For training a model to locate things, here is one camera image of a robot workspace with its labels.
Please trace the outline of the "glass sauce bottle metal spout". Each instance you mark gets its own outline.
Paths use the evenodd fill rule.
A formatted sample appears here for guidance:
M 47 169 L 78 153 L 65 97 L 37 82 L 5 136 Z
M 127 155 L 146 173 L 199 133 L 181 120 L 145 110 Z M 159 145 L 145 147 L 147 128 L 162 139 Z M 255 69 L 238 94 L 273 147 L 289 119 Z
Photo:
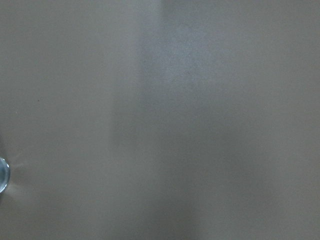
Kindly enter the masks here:
M 4 158 L 0 158 L 0 193 L 4 192 L 10 181 L 11 169 Z

